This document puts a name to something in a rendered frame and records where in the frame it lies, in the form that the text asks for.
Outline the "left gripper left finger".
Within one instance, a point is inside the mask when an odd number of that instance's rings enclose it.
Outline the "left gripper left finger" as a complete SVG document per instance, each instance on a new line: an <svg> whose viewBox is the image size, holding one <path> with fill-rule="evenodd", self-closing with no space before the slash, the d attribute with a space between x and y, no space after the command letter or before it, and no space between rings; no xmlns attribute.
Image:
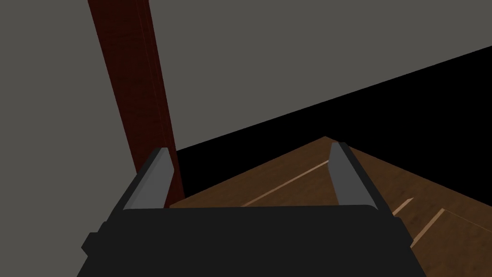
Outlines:
<svg viewBox="0 0 492 277"><path fill-rule="evenodd" d="M157 148L149 156L149 165L142 167L136 187L123 209L163 208L170 189L174 167L167 148Z"/></svg>

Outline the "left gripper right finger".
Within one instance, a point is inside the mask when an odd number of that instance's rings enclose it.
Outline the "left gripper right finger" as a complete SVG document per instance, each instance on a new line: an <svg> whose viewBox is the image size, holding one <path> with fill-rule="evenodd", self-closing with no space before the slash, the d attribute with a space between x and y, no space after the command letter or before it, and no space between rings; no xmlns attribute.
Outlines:
<svg viewBox="0 0 492 277"><path fill-rule="evenodd" d="M388 212L389 206L345 142L331 145L328 170L340 205L369 205Z"/></svg>

